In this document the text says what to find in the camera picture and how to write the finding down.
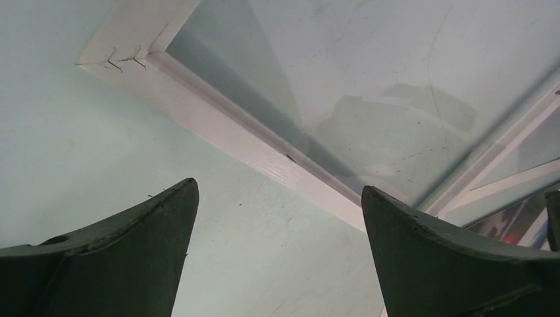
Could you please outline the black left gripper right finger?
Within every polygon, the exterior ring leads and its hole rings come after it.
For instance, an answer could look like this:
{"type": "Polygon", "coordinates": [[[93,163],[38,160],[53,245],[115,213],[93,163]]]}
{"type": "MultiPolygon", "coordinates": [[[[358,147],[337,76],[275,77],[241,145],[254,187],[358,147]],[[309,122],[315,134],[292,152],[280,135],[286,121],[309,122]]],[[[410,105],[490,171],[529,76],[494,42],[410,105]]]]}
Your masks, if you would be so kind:
{"type": "Polygon", "coordinates": [[[373,186],[361,205],[389,316],[558,316],[559,253],[457,227],[373,186]]]}

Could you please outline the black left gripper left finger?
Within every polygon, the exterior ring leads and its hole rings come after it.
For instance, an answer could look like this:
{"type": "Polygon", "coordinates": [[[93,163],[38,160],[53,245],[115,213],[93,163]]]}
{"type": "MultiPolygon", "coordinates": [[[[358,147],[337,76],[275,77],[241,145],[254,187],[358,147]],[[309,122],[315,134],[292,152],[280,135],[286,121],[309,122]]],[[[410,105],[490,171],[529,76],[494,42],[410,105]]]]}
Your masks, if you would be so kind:
{"type": "Polygon", "coordinates": [[[198,205],[187,178],[92,225],[3,248],[1,315],[171,315],[198,205]]]}

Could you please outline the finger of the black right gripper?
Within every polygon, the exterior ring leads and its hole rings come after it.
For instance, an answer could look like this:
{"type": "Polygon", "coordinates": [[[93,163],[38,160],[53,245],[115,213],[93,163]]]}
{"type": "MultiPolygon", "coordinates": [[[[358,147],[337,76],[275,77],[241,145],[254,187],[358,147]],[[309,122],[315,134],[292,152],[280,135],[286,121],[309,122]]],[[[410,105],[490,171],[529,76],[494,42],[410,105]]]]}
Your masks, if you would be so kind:
{"type": "Polygon", "coordinates": [[[559,191],[545,194],[547,208],[547,239],[551,251],[559,251],[559,191]]]}

